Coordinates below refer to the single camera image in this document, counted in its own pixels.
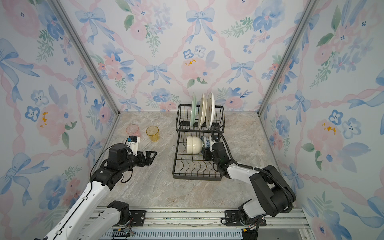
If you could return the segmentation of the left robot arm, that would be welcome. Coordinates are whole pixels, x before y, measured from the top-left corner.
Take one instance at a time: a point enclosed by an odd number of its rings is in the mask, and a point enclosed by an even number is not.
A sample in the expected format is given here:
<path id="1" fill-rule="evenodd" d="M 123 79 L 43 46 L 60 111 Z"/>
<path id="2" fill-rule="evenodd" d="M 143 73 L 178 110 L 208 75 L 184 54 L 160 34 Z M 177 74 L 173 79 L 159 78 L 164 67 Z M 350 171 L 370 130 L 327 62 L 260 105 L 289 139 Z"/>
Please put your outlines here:
<path id="1" fill-rule="evenodd" d="M 138 143 L 119 143 L 108 148 L 108 158 L 90 176 L 84 192 L 59 223 L 46 234 L 46 240 L 98 240 L 115 225 L 132 220 L 129 204 L 112 201 L 94 222 L 86 226 L 99 203 L 135 167 L 150 166 L 156 151 L 138 151 Z"/>

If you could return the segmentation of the pink glass cup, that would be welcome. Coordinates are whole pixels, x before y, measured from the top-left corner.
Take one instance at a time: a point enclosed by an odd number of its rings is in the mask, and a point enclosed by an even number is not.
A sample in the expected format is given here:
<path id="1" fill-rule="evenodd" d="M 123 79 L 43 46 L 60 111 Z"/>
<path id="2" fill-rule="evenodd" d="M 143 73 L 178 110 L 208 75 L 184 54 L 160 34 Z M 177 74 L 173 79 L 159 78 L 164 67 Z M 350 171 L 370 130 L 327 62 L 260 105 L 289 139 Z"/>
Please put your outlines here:
<path id="1" fill-rule="evenodd" d="M 126 133 L 128 136 L 142 137 L 140 128 L 138 125 L 129 125 L 126 127 Z"/>

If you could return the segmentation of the cream ribbed bowl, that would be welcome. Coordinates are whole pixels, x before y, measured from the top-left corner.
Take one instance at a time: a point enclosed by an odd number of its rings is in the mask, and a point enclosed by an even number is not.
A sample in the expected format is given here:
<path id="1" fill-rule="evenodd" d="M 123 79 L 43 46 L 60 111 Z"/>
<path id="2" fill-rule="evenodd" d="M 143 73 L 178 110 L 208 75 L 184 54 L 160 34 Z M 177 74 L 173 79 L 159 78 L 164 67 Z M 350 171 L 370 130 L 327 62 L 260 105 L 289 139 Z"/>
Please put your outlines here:
<path id="1" fill-rule="evenodd" d="M 197 155 L 202 151 L 202 141 L 200 138 L 195 136 L 187 137 L 187 154 Z"/>

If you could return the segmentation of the black wire dish rack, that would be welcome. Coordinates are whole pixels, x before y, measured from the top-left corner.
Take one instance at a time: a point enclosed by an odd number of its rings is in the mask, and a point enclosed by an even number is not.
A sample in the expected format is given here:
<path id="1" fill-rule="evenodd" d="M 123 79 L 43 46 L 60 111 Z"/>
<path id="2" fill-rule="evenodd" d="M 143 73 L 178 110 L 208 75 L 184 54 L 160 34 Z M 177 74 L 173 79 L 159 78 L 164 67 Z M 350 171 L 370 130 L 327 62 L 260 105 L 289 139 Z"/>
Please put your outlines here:
<path id="1" fill-rule="evenodd" d="M 177 145 L 173 178 L 181 180 L 220 181 L 212 160 L 210 128 L 225 130 L 224 107 L 213 109 L 199 104 L 179 104 L 176 117 Z"/>

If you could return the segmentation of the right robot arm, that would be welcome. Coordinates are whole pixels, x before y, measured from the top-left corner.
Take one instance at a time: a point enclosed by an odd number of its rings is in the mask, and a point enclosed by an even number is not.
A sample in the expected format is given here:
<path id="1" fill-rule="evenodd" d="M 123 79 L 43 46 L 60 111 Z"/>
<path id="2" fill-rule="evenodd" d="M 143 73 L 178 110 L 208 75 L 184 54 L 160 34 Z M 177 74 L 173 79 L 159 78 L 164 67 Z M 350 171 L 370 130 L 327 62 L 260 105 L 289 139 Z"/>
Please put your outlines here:
<path id="1" fill-rule="evenodd" d="M 240 164 L 229 156 L 223 143 L 214 143 L 210 147 L 203 144 L 204 159 L 212 161 L 222 177 L 239 180 L 253 187 L 255 199 L 239 207 L 238 220 L 244 225 L 259 217 L 290 213 L 296 195 L 278 170 L 268 165 L 265 168 Z"/>

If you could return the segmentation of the white blue floral bowl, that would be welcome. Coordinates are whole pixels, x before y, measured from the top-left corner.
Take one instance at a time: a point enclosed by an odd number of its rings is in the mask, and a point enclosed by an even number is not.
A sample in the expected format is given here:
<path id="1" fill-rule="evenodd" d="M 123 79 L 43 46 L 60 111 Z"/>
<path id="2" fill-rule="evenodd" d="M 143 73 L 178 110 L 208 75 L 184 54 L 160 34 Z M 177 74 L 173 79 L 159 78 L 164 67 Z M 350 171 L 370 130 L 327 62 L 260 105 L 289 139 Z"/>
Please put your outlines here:
<path id="1" fill-rule="evenodd" d="M 202 143 L 202 149 L 203 150 L 210 150 L 211 149 L 211 138 L 206 136 L 201 136 Z"/>

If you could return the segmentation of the yellow glass cup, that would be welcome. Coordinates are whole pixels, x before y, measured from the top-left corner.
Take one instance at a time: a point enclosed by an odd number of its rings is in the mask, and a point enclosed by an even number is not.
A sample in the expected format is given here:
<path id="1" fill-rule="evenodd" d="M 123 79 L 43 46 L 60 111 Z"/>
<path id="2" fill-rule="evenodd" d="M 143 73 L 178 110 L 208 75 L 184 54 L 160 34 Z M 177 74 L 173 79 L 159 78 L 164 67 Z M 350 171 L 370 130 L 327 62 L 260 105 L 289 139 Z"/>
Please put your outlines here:
<path id="1" fill-rule="evenodd" d="M 146 134 L 152 142 L 157 142 L 160 139 L 160 130 L 157 126 L 150 126 L 146 129 Z"/>

